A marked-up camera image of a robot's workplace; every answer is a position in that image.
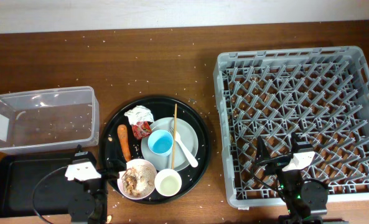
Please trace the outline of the wooden chopstick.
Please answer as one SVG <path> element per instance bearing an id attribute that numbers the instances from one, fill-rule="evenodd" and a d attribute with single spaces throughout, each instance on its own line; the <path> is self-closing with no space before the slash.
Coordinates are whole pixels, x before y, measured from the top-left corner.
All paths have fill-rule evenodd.
<path id="1" fill-rule="evenodd" d="M 172 129 L 172 137 L 173 137 L 173 146 L 172 146 L 172 159 L 171 159 L 171 169 L 174 170 L 174 163 L 175 163 L 175 145 L 176 145 L 176 141 L 175 141 L 175 135 L 176 135 L 176 122 L 177 122 L 177 103 L 175 104 L 174 107 L 174 125 L 173 125 L 173 129 Z"/>

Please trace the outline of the pink bowl with food scraps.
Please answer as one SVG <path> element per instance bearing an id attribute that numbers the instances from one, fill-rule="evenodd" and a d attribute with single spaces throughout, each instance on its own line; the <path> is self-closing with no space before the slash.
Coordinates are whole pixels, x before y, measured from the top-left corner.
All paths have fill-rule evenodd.
<path id="1" fill-rule="evenodd" d="M 157 170 L 147 160 L 133 159 L 127 162 L 124 171 L 119 171 L 118 174 L 118 189 L 131 200 L 144 199 L 155 190 Z"/>

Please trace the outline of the red snack wrapper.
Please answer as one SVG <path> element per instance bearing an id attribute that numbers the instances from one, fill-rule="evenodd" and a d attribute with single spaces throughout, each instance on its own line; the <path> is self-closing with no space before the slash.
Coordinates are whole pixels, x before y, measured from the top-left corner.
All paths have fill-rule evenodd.
<path id="1" fill-rule="evenodd" d="M 147 121 L 139 121 L 136 124 L 131 125 L 134 137 L 137 140 L 141 140 L 147 136 L 149 136 L 152 131 Z"/>

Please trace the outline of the orange carrot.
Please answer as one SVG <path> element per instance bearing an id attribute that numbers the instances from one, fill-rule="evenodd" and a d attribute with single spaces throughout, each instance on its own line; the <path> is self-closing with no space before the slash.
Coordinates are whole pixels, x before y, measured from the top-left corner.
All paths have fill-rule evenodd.
<path id="1" fill-rule="evenodd" d="M 117 128 L 117 134 L 125 161 L 129 162 L 131 160 L 131 153 L 129 149 L 127 127 L 124 124 L 120 124 Z"/>

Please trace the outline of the white paper napkin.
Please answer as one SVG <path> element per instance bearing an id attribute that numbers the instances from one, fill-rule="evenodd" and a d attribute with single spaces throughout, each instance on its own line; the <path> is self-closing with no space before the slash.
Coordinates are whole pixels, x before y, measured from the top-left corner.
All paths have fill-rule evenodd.
<path id="1" fill-rule="evenodd" d="M 128 118 L 130 125 L 136 125 L 139 122 L 154 122 L 154 116 L 151 110 L 141 105 L 135 106 L 133 109 L 125 112 L 124 115 Z"/>

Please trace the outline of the grey round plate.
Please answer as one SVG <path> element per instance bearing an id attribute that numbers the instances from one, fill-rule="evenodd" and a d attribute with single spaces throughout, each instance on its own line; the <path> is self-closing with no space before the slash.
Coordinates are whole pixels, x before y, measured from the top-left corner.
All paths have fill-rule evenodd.
<path id="1" fill-rule="evenodd" d="M 165 129 L 168 131 L 169 128 L 173 125 L 173 122 L 173 117 L 166 117 L 156 120 L 149 126 L 152 131 L 158 129 Z M 196 156 L 199 142 L 194 128 L 191 127 L 191 125 L 183 119 L 177 118 L 177 132 L 180 134 L 180 139 L 184 146 L 192 153 L 193 156 Z M 143 158 L 149 161 L 156 168 L 156 170 L 170 169 L 171 155 L 159 156 L 153 153 L 147 145 L 147 140 L 148 137 L 141 140 L 141 153 Z M 176 144 L 175 149 L 174 165 L 174 170 L 176 170 L 177 172 L 187 168 L 190 165 L 185 154 L 178 144 Z"/>

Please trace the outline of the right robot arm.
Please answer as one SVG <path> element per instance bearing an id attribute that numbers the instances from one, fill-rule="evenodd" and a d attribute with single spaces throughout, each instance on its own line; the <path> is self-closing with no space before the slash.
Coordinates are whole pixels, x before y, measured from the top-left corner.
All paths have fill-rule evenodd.
<path id="1" fill-rule="evenodd" d="M 253 176 L 260 184 L 275 191 L 286 204 L 288 214 L 278 217 L 279 223 L 322 223 L 327 213 L 328 185 L 317 179 L 304 179 L 301 170 L 311 165 L 315 151 L 312 144 L 291 134 L 291 150 L 287 154 L 271 157 L 261 136 L 257 137 L 257 150 L 253 167 L 264 166 L 264 175 L 275 175 L 276 188 Z"/>

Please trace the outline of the small white cup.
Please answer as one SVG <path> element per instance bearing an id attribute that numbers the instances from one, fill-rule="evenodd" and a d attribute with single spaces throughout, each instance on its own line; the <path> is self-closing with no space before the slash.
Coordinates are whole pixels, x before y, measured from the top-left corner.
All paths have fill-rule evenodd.
<path id="1" fill-rule="evenodd" d="M 154 185 L 159 194 L 171 197 L 179 192 L 182 186 L 182 179 L 177 171 L 164 169 L 157 173 Z"/>

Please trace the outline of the white plastic fork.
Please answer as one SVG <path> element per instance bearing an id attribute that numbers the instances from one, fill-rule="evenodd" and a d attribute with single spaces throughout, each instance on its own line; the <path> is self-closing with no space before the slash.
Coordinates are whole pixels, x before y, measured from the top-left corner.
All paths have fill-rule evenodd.
<path id="1" fill-rule="evenodd" d="M 176 135 L 175 135 L 175 141 L 176 141 L 176 143 L 179 144 L 179 146 L 180 146 L 181 150 L 183 151 L 185 157 L 187 158 L 189 164 L 192 167 L 197 167 L 198 166 L 198 162 L 197 162 L 196 158 L 192 155 L 192 153 L 187 149 L 187 147 L 181 141 L 180 134 L 177 131 L 176 131 Z"/>

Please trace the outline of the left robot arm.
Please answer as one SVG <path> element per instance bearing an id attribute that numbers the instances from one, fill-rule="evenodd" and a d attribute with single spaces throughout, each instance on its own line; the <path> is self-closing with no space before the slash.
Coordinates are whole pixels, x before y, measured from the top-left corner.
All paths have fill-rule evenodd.
<path id="1" fill-rule="evenodd" d="M 44 218 L 35 207 L 35 194 L 38 186 L 51 175 L 65 170 L 68 181 L 74 181 L 82 185 L 83 190 L 72 196 L 68 203 L 70 222 L 75 224 L 106 223 L 108 191 L 106 183 L 109 180 L 117 180 L 120 172 L 126 170 L 127 165 L 120 160 L 113 160 L 113 166 L 106 169 L 96 169 L 90 159 L 74 159 L 68 165 L 53 170 L 41 178 L 31 193 L 33 212 L 45 223 L 52 222 Z"/>

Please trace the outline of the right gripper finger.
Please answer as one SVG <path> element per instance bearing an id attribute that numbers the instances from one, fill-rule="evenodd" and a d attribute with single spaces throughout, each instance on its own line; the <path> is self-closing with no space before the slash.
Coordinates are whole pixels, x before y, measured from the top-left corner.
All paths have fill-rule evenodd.
<path id="1" fill-rule="evenodd" d="M 261 136 L 257 137 L 256 162 L 262 162 L 269 159 L 270 155 Z"/>
<path id="2" fill-rule="evenodd" d="M 303 141 L 296 133 L 291 133 L 291 152 L 310 152 L 311 144 Z"/>

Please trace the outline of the light blue cup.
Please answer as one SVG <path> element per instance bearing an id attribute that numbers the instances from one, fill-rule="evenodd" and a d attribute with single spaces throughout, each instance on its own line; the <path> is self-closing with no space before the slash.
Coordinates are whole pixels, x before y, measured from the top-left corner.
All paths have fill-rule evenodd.
<path id="1" fill-rule="evenodd" d="M 147 140 L 149 149 L 159 156 L 168 156 L 172 152 L 173 143 L 171 133 L 163 129 L 153 131 Z"/>

